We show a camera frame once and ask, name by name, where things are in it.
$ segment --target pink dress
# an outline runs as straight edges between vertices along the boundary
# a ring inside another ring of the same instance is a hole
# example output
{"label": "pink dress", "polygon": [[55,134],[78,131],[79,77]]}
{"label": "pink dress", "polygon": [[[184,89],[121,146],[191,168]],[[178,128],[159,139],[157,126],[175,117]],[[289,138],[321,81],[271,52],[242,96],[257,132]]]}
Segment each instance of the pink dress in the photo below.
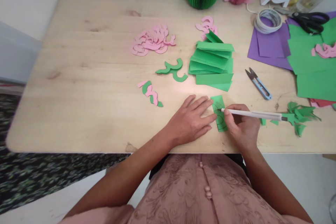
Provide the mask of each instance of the pink dress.
{"label": "pink dress", "polygon": [[307,222],[275,211],[252,189],[242,168],[227,156],[174,154],[153,176],[135,209],[130,205],[99,208],[61,221],[61,224],[74,223]]}

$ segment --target white pen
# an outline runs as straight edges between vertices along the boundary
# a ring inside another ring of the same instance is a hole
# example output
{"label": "white pen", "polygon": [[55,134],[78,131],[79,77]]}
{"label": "white pen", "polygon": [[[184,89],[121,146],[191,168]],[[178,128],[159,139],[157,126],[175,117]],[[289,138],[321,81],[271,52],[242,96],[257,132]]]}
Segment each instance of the white pen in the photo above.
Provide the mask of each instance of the white pen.
{"label": "white pen", "polygon": [[237,114],[237,115],[241,115],[241,116],[264,118],[264,119],[274,120],[274,121],[287,121],[287,117],[283,117],[281,113],[231,110],[231,109],[229,109],[229,111],[232,114]]}

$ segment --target person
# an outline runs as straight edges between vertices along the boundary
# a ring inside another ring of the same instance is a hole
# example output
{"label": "person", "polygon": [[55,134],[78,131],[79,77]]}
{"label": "person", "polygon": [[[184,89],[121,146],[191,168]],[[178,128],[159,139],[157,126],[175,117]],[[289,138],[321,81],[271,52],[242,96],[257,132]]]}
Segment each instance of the person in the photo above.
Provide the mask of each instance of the person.
{"label": "person", "polygon": [[143,199],[127,205],[149,171],[172,148],[211,130],[217,115],[201,115],[213,100],[189,96],[168,124],[111,169],[66,214],[72,223],[313,223],[269,167],[257,147],[260,121],[232,115],[248,111],[233,104],[224,111],[231,140],[242,154],[243,169],[225,154],[171,154],[151,178]]}

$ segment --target left hand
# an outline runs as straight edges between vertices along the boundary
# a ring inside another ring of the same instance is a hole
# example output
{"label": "left hand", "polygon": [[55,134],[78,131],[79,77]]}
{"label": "left hand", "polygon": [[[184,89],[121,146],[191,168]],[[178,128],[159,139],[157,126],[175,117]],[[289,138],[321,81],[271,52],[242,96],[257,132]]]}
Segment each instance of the left hand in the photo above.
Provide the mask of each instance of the left hand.
{"label": "left hand", "polygon": [[195,97],[194,94],[190,95],[161,130],[172,142],[173,147],[195,141],[203,136],[212,128],[209,124],[217,118],[216,114],[201,118],[203,112],[214,101],[208,100],[207,96],[203,96],[190,105]]}

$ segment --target scissors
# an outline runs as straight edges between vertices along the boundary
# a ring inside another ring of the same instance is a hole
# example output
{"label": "scissors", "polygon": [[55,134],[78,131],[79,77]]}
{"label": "scissors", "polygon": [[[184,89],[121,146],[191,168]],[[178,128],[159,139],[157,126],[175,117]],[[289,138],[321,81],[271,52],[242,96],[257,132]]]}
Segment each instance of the scissors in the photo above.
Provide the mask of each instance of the scissors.
{"label": "scissors", "polygon": [[274,7],[273,9],[282,15],[293,18],[309,35],[321,34],[324,30],[322,25],[329,21],[329,16],[322,12],[301,13],[279,7]]}
{"label": "scissors", "polygon": [[251,81],[253,82],[253,84],[257,87],[257,89],[259,90],[259,92],[261,93],[261,95],[263,96],[263,98],[265,100],[271,100],[272,99],[272,95],[271,93],[268,91],[268,89],[264,86],[264,84],[261,82],[261,80],[259,79],[259,77],[257,76],[257,74],[252,70],[252,68],[249,68],[249,71],[246,71],[248,77],[251,79]]}

